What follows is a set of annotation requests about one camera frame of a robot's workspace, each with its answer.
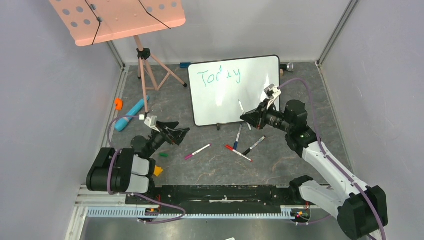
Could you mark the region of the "green capped whiteboard marker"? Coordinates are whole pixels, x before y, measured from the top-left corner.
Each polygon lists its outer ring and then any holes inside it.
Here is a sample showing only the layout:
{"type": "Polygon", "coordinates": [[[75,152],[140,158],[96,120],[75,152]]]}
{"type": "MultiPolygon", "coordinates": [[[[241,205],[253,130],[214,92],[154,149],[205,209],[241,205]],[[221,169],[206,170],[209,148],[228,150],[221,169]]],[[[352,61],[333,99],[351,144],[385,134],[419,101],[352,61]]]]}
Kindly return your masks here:
{"type": "MultiPolygon", "coordinates": [[[[242,102],[241,102],[241,100],[238,100],[238,103],[239,103],[239,106],[240,106],[240,109],[241,109],[241,112],[242,112],[242,115],[245,115],[246,114],[246,112],[245,112],[245,110],[244,110],[244,107],[243,107],[243,105],[242,105],[242,102]]],[[[247,124],[247,126],[248,126],[248,129],[251,131],[252,130],[252,126],[247,122],[247,121],[245,121],[246,122],[246,124],[247,124]]]]}

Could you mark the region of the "white whiteboard black frame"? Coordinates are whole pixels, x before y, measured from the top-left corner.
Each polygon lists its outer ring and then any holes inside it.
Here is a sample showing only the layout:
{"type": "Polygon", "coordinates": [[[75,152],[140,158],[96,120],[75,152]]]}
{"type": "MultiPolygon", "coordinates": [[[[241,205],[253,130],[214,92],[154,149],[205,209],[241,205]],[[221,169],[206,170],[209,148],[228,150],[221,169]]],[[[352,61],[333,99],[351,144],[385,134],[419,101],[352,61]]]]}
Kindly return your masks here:
{"type": "Polygon", "coordinates": [[[280,85],[280,58],[254,56],[192,63],[188,67],[194,124],[198,127],[240,122],[280,85]]]}

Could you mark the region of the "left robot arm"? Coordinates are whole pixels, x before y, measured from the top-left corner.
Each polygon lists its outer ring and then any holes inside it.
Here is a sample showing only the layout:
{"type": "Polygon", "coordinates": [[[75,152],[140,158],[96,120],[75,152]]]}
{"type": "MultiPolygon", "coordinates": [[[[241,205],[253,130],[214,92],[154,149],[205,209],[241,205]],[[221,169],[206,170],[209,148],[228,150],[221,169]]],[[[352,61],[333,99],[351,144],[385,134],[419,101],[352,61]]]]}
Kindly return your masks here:
{"type": "Polygon", "coordinates": [[[86,177],[92,192],[138,193],[145,204],[153,203],[157,190],[152,187],[156,160],[153,154],[164,144],[180,145],[190,128],[178,128],[179,122],[157,122],[148,137],[135,136],[130,147],[102,147],[86,177]]]}

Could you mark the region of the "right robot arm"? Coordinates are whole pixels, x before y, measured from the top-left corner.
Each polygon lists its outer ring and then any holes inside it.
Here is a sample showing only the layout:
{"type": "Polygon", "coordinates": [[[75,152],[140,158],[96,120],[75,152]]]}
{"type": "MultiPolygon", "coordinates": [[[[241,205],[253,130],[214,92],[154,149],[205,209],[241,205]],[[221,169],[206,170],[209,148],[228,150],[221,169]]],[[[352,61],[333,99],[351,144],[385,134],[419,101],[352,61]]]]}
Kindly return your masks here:
{"type": "Polygon", "coordinates": [[[240,119],[261,130],[271,126],[286,133],[289,148],[314,167],[329,187],[320,185],[304,175],[289,183],[289,199],[295,204],[311,202],[335,218],[344,234],[351,240],[379,231],[386,239],[388,224],[387,196],[378,185],[370,187],[355,177],[325,147],[319,135],[307,122],[305,104],[290,100],[284,111],[268,106],[265,99],[259,106],[240,116],[240,119]]]}

